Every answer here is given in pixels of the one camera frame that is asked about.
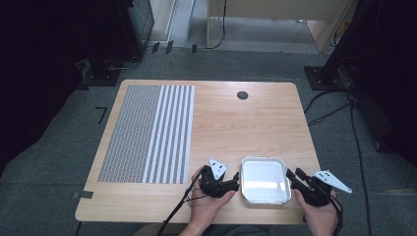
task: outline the gray and white striped pad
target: gray and white striped pad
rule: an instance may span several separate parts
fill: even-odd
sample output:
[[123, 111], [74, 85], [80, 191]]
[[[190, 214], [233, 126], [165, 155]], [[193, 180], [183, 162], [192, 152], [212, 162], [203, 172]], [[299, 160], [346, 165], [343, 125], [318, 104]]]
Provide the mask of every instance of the gray and white striped pad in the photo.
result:
[[129, 85], [99, 182], [187, 183], [193, 86]]

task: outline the floor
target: floor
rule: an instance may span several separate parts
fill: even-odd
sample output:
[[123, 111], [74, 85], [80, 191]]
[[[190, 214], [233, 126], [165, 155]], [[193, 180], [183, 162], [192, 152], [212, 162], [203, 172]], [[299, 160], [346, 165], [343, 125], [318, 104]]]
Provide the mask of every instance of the floor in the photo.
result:
[[[206, 46], [207, 3], [200, 0], [151, 0], [155, 27], [149, 45]], [[222, 19], [211, 19], [211, 46], [219, 43]], [[274, 19], [225, 19], [225, 41], [218, 50], [320, 54], [305, 21]], [[324, 54], [331, 54], [329, 46]]]

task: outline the metal tray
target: metal tray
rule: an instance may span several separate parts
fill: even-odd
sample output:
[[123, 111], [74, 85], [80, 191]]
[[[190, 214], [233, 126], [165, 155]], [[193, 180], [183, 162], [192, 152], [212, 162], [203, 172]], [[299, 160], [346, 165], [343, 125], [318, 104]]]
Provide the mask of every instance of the metal tray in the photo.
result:
[[283, 205], [291, 199], [285, 163], [276, 157], [242, 160], [242, 194], [250, 204]]

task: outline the white stripe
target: white stripe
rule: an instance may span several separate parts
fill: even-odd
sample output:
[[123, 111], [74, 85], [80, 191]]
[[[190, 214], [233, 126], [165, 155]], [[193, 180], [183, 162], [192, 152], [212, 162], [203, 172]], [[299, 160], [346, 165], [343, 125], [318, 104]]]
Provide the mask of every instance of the white stripe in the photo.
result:
[[[185, 90], [185, 107], [184, 109], [184, 114], [187, 114], [187, 104], [188, 104], [188, 89]], [[182, 156], [183, 156], [183, 146], [184, 146], [184, 133], [185, 133], [185, 123], [186, 123], [187, 119], [183, 119], [182, 121], [182, 130], [181, 130], [181, 145], [180, 145], [180, 154], [179, 154], [179, 158], [178, 158], [178, 164], [177, 164], [177, 169], [181, 170], [181, 166], [182, 166]], [[181, 181], [181, 171], [177, 171], [177, 180], [176, 183], [180, 183]]]
[[162, 108], [161, 108], [161, 114], [160, 114], [160, 122], [159, 122], [159, 126], [158, 126], [158, 130], [157, 130], [157, 135], [156, 135], [156, 144], [155, 144], [155, 152], [153, 153], [153, 158], [152, 158], [152, 169], [150, 171], [150, 177], [149, 177], [149, 182], [153, 183], [153, 176], [155, 175], [155, 172], [157, 173], [157, 170], [155, 170], [156, 167], [156, 161], [158, 159], [159, 156], [159, 143], [160, 143], [160, 136], [161, 136], [161, 132], [162, 132], [162, 126], [163, 126], [163, 118], [165, 117], [165, 107], [166, 107], [166, 96], [168, 95], [168, 92], [165, 92], [165, 96], [163, 97], [163, 103], [162, 103]]
[[166, 158], [165, 158], [165, 168], [163, 170], [164, 175], [163, 175], [163, 180], [162, 183], [167, 183], [167, 177], [168, 177], [168, 168], [169, 168], [169, 162], [171, 160], [171, 158], [175, 159], [175, 155], [173, 155], [171, 157], [171, 151], [172, 151], [172, 133], [174, 130], [174, 124], [175, 124], [175, 119], [176, 119], [176, 114], [177, 114], [177, 96], [178, 96], [178, 87], [173, 87], [174, 88], [174, 92], [173, 92], [173, 96], [174, 96], [174, 101], [173, 101], [173, 109], [172, 109], [172, 114], [171, 114], [171, 122], [170, 122], [170, 129], [169, 129], [169, 139], [168, 139], [168, 147], [166, 149]]
[[147, 155], [147, 164], [145, 165], [145, 173], [144, 173], [144, 177], [142, 178], [143, 183], [146, 183], [146, 181], [147, 181], [147, 177], [149, 175], [148, 172], [149, 172], [150, 166], [151, 166], [150, 162], [152, 161], [152, 158], [150, 157], [150, 155], [151, 155], [151, 151], [152, 151], [152, 148], [153, 148], [153, 140], [154, 140], [154, 137], [156, 135], [156, 124], [157, 124], [157, 121], [159, 119], [159, 110], [160, 110], [160, 106], [161, 106], [162, 99], [163, 99], [163, 97], [162, 97], [163, 91], [164, 91], [164, 86], [162, 86], [162, 88], [160, 89], [160, 92], [159, 92], [159, 99], [158, 99], [158, 102], [157, 102], [157, 108], [156, 108], [156, 112], [155, 112], [155, 119], [153, 120], [152, 134], [151, 134], [150, 142], [149, 142], [149, 149], [148, 149], [148, 155]]
[[184, 175], [183, 175], [183, 184], [187, 183], [187, 176], [188, 176], [188, 166], [190, 160], [190, 148], [191, 148], [191, 132], [193, 129], [193, 112], [194, 112], [194, 94], [195, 94], [195, 87], [191, 87], [191, 97], [190, 97], [190, 110], [188, 111], [188, 133], [187, 133], [187, 146], [186, 146], [186, 154], [185, 154], [185, 163], [184, 163]]
[[162, 135], [162, 146], [160, 148], [160, 154], [159, 154], [159, 163], [157, 166], [157, 172], [156, 172], [156, 183], [160, 183], [160, 177], [161, 175], [163, 175], [164, 173], [162, 173], [162, 164], [164, 163], [165, 158], [164, 156], [166, 155], [165, 153], [165, 146], [166, 146], [166, 136], [168, 133], [168, 120], [170, 118], [170, 114], [171, 114], [171, 99], [172, 99], [172, 93], [173, 93], [173, 86], [169, 87], [169, 97], [166, 96], [166, 101], [167, 101], [167, 105], [166, 105], [166, 116], [165, 117], [165, 123], [164, 123], [164, 127], [163, 127], [163, 135]]
[[182, 113], [181, 113], [182, 106], [181, 106], [181, 104], [182, 104], [182, 101], [183, 101], [183, 97], [182, 97], [183, 94], [184, 94], [184, 87], [181, 86], [180, 87], [180, 94], [179, 94], [179, 98], [180, 98], [179, 106], [177, 108], [177, 119], [175, 121], [176, 122], [176, 128], [175, 128], [174, 151], [172, 151], [174, 156], [172, 158], [172, 163], [171, 163], [171, 175], [169, 176], [169, 183], [170, 184], [176, 183], [176, 181], [174, 182], [174, 176], [175, 176], [174, 174], [175, 174], [175, 169], [176, 169], [176, 160], [180, 157], [177, 153], [177, 151], [178, 151], [177, 146], [178, 146], [178, 136], [179, 136], [179, 133], [180, 133], [180, 122], [181, 122], [181, 119], [182, 119], [182, 116], [181, 116], [182, 115]]

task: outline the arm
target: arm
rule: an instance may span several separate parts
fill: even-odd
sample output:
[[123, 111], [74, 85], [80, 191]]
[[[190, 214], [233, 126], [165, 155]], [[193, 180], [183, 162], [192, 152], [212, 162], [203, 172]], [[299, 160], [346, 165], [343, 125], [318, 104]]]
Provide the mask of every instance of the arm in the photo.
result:
[[[196, 178], [200, 169], [193, 175], [192, 179]], [[181, 232], [180, 236], [201, 236], [205, 230], [211, 225], [217, 212], [230, 202], [235, 195], [234, 191], [227, 192], [222, 198], [214, 199], [202, 193], [200, 190], [200, 181], [198, 180], [194, 185], [192, 195], [192, 210], [190, 222], [187, 227]]]
[[294, 190], [295, 199], [303, 209], [307, 225], [313, 236], [331, 236], [337, 224], [336, 209], [332, 204], [326, 206], [310, 206], [304, 201], [300, 191]]

